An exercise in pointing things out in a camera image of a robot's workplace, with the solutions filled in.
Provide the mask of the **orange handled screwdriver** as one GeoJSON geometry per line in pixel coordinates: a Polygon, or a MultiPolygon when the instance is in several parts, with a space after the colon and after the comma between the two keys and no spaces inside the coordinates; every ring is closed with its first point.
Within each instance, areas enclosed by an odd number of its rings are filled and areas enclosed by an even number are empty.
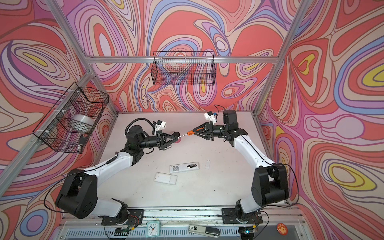
{"type": "Polygon", "coordinates": [[[192,136],[192,135],[194,135],[194,134],[195,134],[195,133],[194,133],[193,131],[189,131],[189,132],[187,132],[186,134],[180,135],[178,138],[181,139],[181,138],[183,138],[183,137],[186,137],[186,136],[192,136]]]}

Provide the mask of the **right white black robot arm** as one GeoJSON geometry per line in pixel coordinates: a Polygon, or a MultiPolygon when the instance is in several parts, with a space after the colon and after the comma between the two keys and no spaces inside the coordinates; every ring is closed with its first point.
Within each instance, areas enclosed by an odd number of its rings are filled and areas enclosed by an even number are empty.
{"type": "Polygon", "coordinates": [[[276,207],[278,202],[289,199],[288,164],[275,163],[253,143],[245,130],[245,121],[235,110],[223,110],[223,123],[217,123],[218,113],[204,114],[205,123],[193,128],[192,133],[205,140],[224,140],[242,154],[254,170],[251,193],[236,202],[233,217],[238,222],[248,222],[265,207],[276,207]]]}

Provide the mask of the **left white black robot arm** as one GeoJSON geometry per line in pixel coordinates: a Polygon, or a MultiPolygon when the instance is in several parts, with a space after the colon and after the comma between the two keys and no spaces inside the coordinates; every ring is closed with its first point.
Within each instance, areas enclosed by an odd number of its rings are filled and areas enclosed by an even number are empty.
{"type": "Polygon", "coordinates": [[[115,155],[93,167],[84,170],[73,169],[61,181],[55,213],[70,214],[78,219],[88,216],[111,218],[117,225],[125,224],[130,212],[128,205],[115,198],[103,199],[98,196],[99,187],[108,179],[137,164],[145,155],[144,150],[158,148],[165,151],[179,140],[180,133],[167,134],[163,130],[166,122],[150,122],[146,118],[133,120],[125,129],[126,144],[115,155]]]}

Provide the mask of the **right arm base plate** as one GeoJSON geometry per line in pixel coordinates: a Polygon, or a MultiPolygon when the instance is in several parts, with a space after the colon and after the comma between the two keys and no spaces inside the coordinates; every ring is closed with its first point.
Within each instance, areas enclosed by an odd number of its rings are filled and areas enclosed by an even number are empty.
{"type": "Polygon", "coordinates": [[[241,209],[222,208],[220,214],[222,221],[226,225],[234,224],[253,224],[258,226],[263,223],[260,211],[244,213],[241,209]]]}

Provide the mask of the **white remote control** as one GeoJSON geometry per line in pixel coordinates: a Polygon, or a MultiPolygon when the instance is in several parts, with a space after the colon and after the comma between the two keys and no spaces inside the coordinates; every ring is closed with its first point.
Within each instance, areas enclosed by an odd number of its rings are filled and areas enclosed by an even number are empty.
{"type": "Polygon", "coordinates": [[[191,172],[200,169],[200,165],[198,162],[193,163],[184,163],[184,164],[176,164],[170,166],[170,174],[182,173],[182,172],[191,172]]]}

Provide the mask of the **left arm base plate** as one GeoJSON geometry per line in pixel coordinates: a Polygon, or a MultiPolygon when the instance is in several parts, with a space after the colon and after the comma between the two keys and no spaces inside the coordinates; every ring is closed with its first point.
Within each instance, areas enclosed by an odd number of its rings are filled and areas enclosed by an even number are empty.
{"type": "Polygon", "coordinates": [[[137,227],[142,224],[144,209],[122,210],[116,217],[103,217],[103,226],[130,226],[137,227]]]}

